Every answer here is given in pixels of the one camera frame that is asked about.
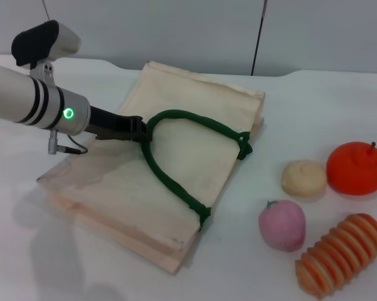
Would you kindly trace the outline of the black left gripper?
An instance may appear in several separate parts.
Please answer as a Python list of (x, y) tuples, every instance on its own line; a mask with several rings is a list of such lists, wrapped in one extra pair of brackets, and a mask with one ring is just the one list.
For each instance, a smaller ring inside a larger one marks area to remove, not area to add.
[(90, 107), (87, 132), (96, 135), (97, 140), (134, 140), (151, 142), (152, 134), (140, 116), (117, 115), (97, 107)]

